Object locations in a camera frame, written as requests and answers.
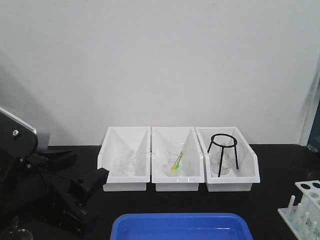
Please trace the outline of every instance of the white test tube rack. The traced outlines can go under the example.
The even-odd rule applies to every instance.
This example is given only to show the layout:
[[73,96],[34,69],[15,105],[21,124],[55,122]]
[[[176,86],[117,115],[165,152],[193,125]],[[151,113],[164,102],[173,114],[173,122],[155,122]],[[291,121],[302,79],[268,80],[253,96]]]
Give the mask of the white test tube rack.
[[299,240],[320,240],[320,181],[300,181],[295,185],[303,193],[301,202],[294,205],[292,195],[286,208],[278,212]]

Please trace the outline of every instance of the white plastic tray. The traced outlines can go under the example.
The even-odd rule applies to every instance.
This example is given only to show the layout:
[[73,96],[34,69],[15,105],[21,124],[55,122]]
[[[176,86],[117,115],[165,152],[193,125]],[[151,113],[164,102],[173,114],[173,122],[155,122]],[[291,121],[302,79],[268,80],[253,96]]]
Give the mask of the white plastic tray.
[[[145,191],[150,182],[150,126],[110,126],[106,132],[97,158],[97,168],[110,171],[103,190]],[[130,160],[131,169],[119,174],[115,161],[119,158]]]
[[[250,191],[253,183],[260,183],[258,158],[237,127],[195,127],[205,160],[205,182],[209,192]],[[211,171],[208,148],[214,134],[228,134],[236,138],[239,169],[234,166],[226,175]],[[221,148],[212,144],[210,154],[217,154]]]
[[[203,154],[194,127],[152,127],[152,183],[157,192],[197,191],[205,182]],[[182,176],[168,176],[168,148],[181,144],[186,150],[181,158],[184,165]]]

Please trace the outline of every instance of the glass beaker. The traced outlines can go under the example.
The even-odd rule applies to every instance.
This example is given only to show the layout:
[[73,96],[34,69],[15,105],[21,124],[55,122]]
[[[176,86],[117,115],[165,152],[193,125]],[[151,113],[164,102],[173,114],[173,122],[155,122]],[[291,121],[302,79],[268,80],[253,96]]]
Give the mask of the glass beaker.
[[[216,154],[209,154],[210,170],[211,170],[212,176],[215,176],[216,174],[219,173],[221,154],[222,154],[221,149]],[[235,159],[230,157],[230,154],[228,153],[228,151],[224,149],[220,174],[227,175],[234,165],[235,165]]]
[[164,165],[164,171],[169,177],[183,177],[186,175],[186,165],[188,164],[186,156],[190,149],[184,142],[174,142],[167,146],[167,163]]

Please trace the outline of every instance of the white storage bin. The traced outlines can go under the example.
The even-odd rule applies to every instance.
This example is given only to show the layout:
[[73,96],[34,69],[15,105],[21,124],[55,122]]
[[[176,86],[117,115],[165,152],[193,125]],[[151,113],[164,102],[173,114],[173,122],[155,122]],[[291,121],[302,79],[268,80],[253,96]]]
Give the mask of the white storage bin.
[[[152,127],[152,183],[157,192],[197,191],[205,182],[203,154],[193,127]],[[179,168],[173,165],[179,161]]]
[[97,168],[109,170],[103,190],[145,191],[150,182],[151,127],[110,126],[98,155]]
[[[205,182],[209,192],[250,191],[252,183],[260,183],[257,155],[237,127],[196,127],[195,131],[204,155]],[[237,140],[236,152],[239,168],[237,169],[234,164],[227,174],[221,174],[220,177],[214,171],[216,165],[212,163],[212,158],[220,157],[221,147],[212,144],[208,154],[211,137],[215,134],[228,134]],[[233,140],[226,136],[219,136],[217,141],[220,141],[221,145],[233,144]],[[233,147],[225,148],[224,151],[225,154],[230,155],[231,159],[235,159]]]

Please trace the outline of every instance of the yellow stirring rod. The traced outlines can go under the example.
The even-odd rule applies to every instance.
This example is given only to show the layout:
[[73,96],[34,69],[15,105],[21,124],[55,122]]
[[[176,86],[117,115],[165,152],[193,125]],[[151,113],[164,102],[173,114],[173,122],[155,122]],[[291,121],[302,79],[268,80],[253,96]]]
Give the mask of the yellow stirring rod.
[[184,154],[184,152],[181,151],[180,154],[179,154],[179,156],[178,156],[177,159],[175,160],[173,166],[171,167],[171,170],[175,170],[175,169],[179,168],[179,163],[180,163],[180,160],[181,160],[183,154]]

